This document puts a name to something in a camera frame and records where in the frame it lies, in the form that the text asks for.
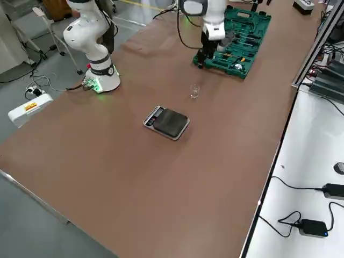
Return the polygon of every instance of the green led light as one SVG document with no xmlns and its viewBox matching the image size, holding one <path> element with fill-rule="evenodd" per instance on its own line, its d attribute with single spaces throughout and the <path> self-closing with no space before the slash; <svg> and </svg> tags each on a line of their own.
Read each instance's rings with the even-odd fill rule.
<svg viewBox="0 0 344 258">
<path fill-rule="evenodd" d="M 95 92 L 97 92 L 97 93 L 103 91 L 103 88 L 102 88 L 102 86 L 100 85 L 98 79 L 95 79 L 95 80 L 94 80 L 94 87 L 93 87 L 93 90 L 94 90 Z"/>
</svg>

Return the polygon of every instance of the white desk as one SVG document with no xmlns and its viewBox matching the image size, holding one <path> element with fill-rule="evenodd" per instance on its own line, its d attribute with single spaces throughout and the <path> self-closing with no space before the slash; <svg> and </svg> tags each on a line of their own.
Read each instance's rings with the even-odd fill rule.
<svg viewBox="0 0 344 258">
<path fill-rule="evenodd" d="M 344 111 L 344 105 L 335 104 Z M 344 161 L 344 117 L 328 101 L 300 91 L 273 176 L 296 187 L 344 184 L 344 176 L 333 170 L 339 161 Z M 289 227 L 277 220 L 296 210 L 302 218 L 322 220 L 329 228 L 330 201 L 344 204 L 342 200 L 325 198 L 322 192 L 287 188 L 272 178 L 260 215 L 284 235 Z M 296 228 L 285 239 L 258 219 L 246 258 L 343 257 L 344 209 L 333 205 L 332 210 L 334 228 L 322 239 L 300 235 Z"/>
</svg>

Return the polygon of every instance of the power adapter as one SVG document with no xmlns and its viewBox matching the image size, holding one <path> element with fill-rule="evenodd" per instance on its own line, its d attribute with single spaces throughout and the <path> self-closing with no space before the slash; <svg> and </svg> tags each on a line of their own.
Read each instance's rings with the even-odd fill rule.
<svg viewBox="0 0 344 258">
<path fill-rule="evenodd" d="M 325 184 L 321 191 L 327 198 L 344 199 L 344 185 Z"/>
<path fill-rule="evenodd" d="M 325 238 L 328 236 L 327 227 L 323 221 L 302 219 L 296 227 L 299 228 L 301 235 L 308 237 Z"/>
</svg>

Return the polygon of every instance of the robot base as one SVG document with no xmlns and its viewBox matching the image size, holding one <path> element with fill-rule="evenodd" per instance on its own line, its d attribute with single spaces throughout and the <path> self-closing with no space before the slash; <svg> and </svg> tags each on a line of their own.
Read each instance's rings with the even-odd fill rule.
<svg viewBox="0 0 344 258">
<path fill-rule="evenodd" d="M 91 69 L 87 70 L 84 84 L 85 86 L 92 87 L 97 93 L 111 91 L 120 85 L 120 78 L 116 68 L 113 66 L 115 73 L 113 75 L 96 75 L 92 73 Z"/>
</svg>

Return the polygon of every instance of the yellow label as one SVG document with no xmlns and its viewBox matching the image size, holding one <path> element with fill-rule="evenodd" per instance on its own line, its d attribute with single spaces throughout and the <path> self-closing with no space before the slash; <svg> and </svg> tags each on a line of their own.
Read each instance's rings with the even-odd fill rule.
<svg viewBox="0 0 344 258">
<path fill-rule="evenodd" d="M 31 103 L 30 105 L 27 105 L 26 107 L 25 107 L 25 111 L 27 111 L 27 110 L 30 110 L 30 109 L 32 109 L 32 108 L 34 108 L 35 106 L 37 106 L 37 103 Z"/>
</svg>

